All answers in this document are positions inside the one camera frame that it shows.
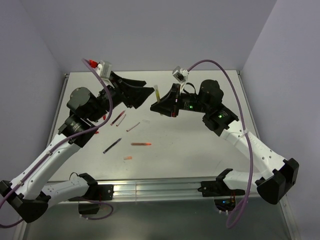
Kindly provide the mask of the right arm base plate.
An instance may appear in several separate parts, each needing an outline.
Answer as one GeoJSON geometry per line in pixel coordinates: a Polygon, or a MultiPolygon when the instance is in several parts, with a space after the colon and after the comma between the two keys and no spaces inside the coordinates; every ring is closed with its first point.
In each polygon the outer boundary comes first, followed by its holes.
{"type": "Polygon", "coordinates": [[[223,181],[201,181],[197,189],[203,197],[244,196],[243,189],[230,189],[223,181]]]}

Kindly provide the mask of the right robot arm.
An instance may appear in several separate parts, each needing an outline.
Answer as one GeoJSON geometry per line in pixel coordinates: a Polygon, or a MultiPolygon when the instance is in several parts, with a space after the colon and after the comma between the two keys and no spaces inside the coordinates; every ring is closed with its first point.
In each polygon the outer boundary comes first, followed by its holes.
{"type": "Polygon", "coordinates": [[[276,205],[296,183],[300,165],[294,158],[285,159],[277,154],[244,129],[238,116],[223,105],[223,96],[216,80],[204,80],[198,93],[180,92],[180,85],[174,83],[150,110],[172,118],[180,110],[203,113],[202,121],[210,131],[253,160],[258,173],[227,168],[215,180],[201,182],[198,191],[203,197],[244,196],[250,187],[263,200],[276,205]]]}

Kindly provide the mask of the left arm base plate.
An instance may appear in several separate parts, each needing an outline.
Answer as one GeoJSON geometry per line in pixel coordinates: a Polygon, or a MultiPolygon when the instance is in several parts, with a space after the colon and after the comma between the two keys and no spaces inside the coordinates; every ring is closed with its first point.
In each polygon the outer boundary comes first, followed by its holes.
{"type": "Polygon", "coordinates": [[[69,201],[110,201],[113,199],[113,193],[113,184],[97,184],[95,186],[90,186],[85,195],[70,198],[69,201]]]}

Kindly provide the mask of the orange red pen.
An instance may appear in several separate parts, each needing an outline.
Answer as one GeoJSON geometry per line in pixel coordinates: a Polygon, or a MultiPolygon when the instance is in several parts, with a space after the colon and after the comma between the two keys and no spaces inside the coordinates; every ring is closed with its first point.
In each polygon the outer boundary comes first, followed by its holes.
{"type": "Polygon", "coordinates": [[[132,142],[130,143],[131,146],[151,146],[150,142],[132,142]]]}

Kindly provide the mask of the orange pen cap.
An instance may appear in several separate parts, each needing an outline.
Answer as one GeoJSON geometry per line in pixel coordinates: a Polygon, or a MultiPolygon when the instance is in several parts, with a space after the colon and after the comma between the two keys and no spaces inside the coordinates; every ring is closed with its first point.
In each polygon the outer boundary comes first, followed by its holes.
{"type": "Polygon", "coordinates": [[[127,161],[127,160],[132,160],[132,159],[133,159],[132,156],[125,156],[125,157],[123,158],[123,160],[125,160],[125,161],[127,161]]]}

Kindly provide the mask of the yellow highlighter pen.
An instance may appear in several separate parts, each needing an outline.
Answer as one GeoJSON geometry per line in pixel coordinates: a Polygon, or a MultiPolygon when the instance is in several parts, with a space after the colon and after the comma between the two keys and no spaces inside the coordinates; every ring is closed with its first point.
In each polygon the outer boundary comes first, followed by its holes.
{"type": "Polygon", "coordinates": [[[161,101],[159,88],[158,88],[157,85],[154,85],[153,88],[154,88],[154,91],[155,91],[156,100],[159,103],[161,101]]]}

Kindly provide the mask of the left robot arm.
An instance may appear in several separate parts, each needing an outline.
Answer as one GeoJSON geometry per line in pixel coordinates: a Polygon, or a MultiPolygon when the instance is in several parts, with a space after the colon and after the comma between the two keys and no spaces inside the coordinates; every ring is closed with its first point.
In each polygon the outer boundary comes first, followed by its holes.
{"type": "Polygon", "coordinates": [[[88,173],[81,173],[68,181],[48,185],[48,180],[95,135],[94,125],[103,116],[106,124],[119,104],[139,108],[155,91],[143,80],[133,80],[110,74],[109,84],[95,96],[86,87],[77,87],[70,94],[66,106],[69,117],[58,129],[51,143],[39,157],[14,179],[0,182],[1,204],[8,203],[22,221],[32,223],[50,207],[70,200],[92,201],[98,195],[98,182],[88,173]]]}

